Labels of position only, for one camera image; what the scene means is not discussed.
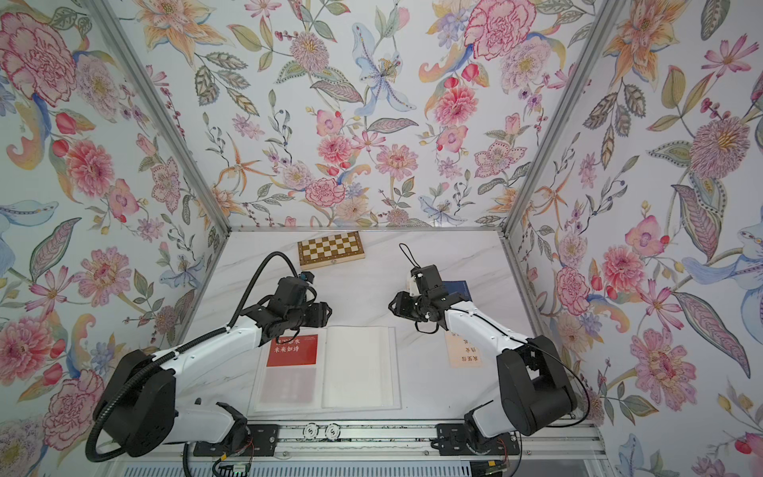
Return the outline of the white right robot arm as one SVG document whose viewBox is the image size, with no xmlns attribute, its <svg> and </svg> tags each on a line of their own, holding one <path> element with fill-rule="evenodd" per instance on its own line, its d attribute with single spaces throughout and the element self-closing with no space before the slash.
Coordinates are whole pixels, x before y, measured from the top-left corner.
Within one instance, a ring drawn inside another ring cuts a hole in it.
<svg viewBox="0 0 763 477">
<path fill-rule="evenodd" d="M 407 289 L 397 293 L 389 311 L 414 324 L 431 322 L 466 339 L 496 360 L 499 397 L 466 413 L 472 445 L 505 433 L 530 436 L 577 409 L 567 369 L 546 336 L 528 337 L 488 317 L 463 294 L 450 292 L 436 266 L 416 266 Z"/>
</svg>

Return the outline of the red card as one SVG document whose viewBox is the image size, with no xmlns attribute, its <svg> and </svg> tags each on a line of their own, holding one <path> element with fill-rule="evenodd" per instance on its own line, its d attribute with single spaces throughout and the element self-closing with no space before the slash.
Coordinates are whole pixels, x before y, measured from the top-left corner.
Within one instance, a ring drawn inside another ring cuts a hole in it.
<svg viewBox="0 0 763 477">
<path fill-rule="evenodd" d="M 270 344 L 266 367 L 312 366 L 318 361 L 319 336 L 296 337 L 287 343 Z"/>
</svg>

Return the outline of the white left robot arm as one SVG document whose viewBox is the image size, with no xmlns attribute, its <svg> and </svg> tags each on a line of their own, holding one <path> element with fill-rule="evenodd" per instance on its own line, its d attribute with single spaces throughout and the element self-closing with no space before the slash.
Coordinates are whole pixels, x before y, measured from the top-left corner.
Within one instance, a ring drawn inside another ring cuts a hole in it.
<svg viewBox="0 0 763 477">
<path fill-rule="evenodd" d="M 178 397 L 200 377 L 277 341 L 287 331 L 325 327 L 332 309 L 318 301 L 313 281 L 309 271 L 284 277 L 274 294 L 236 312 L 244 322 L 154 354 L 128 353 L 93 412 L 87 460 L 139 457 L 164 444 L 205 442 L 226 452 L 244 448 L 252 438 L 248 419 L 238 409 L 223 401 L 182 405 Z"/>
</svg>

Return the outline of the white photo album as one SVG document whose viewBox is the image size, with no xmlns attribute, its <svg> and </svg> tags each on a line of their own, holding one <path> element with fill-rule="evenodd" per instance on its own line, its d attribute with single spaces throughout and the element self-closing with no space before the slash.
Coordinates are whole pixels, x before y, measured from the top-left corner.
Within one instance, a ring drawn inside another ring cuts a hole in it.
<svg viewBox="0 0 763 477">
<path fill-rule="evenodd" d="M 319 336 L 316 365 L 268 368 L 272 342 L 262 351 L 248 409 L 252 417 L 384 411 L 401 406 L 393 328 L 308 329 L 274 342 L 307 335 Z"/>
</svg>

